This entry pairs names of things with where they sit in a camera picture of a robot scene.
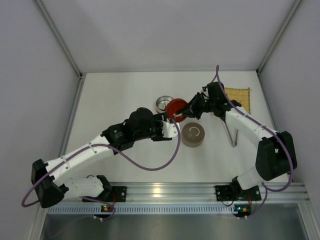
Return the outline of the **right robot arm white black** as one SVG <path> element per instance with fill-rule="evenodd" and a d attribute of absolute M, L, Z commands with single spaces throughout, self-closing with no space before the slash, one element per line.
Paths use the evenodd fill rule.
<path fill-rule="evenodd" d="M 246 191 L 281 175 L 293 173 L 298 164 L 293 137 L 289 132 L 278 132 L 258 122 L 240 103 L 228 98 L 222 83 L 212 82 L 203 89 L 174 114 L 200 119 L 203 113 L 213 113 L 236 128 L 256 147 L 254 166 L 231 182 L 236 191 Z"/>

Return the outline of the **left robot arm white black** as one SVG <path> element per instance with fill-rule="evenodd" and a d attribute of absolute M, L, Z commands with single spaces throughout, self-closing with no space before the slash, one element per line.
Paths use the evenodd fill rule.
<path fill-rule="evenodd" d="M 62 200 L 82 198 L 84 202 L 107 202 L 113 187 L 104 175 L 74 179 L 73 175 L 90 165 L 114 157 L 137 141 L 170 141 L 179 137 L 179 127 L 167 113 L 153 114 L 140 107 L 128 119 L 109 126 L 89 143 L 56 159 L 36 160 L 32 164 L 32 190 L 42 208 L 57 205 Z"/>

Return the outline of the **red round lid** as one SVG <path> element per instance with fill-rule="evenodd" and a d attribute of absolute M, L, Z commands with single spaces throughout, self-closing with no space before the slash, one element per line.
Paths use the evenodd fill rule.
<path fill-rule="evenodd" d="M 183 100 L 182 98 L 175 98 L 171 100 L 165 108 L 165 111 L 167 112 L 167 116 L 169 120 L 175 120 L 177 123 L 181 123 L 186 119 L 185 116 L 181 114 L 177 114 L 179 110 L 184 108 L 188 103 Z"/>

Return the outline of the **red metal lunch tin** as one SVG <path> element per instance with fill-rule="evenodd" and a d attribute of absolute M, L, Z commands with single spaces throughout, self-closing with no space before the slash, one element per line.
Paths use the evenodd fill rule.
<path fill-rule="evenodd" d="M 167 105 L 173 100 L 171 96 L 160 96 L 155 102 L 155 110 L 158 114 L 164 113 Z"/>

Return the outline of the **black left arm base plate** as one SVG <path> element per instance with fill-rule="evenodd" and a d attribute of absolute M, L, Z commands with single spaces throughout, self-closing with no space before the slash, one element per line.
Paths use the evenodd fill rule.
<path fill-rule="evenodd" d="M 116 202 L 124 203 L 127 198 L 127 187 L 126 186 L 111 186 L 107 190 L 103 190 L 97 197 L 91 197 L 90 199 L 82 199 L 82 202 Z"/>

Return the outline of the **metal tongs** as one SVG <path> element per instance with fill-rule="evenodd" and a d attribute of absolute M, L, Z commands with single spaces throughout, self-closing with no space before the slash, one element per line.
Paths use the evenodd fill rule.
<path fill-rule="evenodd" d="M 238 129 L 233 126 L 229 126 L 226 122 L 224 122 L 223 125 L 226 130 L 226 135 L 231 147 L 235 148 L 238 145 Z"/>

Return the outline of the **brown round lid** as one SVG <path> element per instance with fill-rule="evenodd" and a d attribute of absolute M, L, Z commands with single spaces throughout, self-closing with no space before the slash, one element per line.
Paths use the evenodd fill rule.
<path fill-rule="evenodd" d="M 204 140 L 205 130 L 200 124 L 196 122 L 189 122 L 182 128 L 181 138 L 194 142 Z"/>

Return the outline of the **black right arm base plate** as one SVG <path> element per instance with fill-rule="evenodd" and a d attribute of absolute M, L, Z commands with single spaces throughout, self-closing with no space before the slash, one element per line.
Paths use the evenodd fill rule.
<path fill-rule="evenodd" d="M 257 185 L 246 190 L 230 184 L 216 185 L 214 189 L 218 202 L 260 201 L 262 199 L 260 189 Z"/>

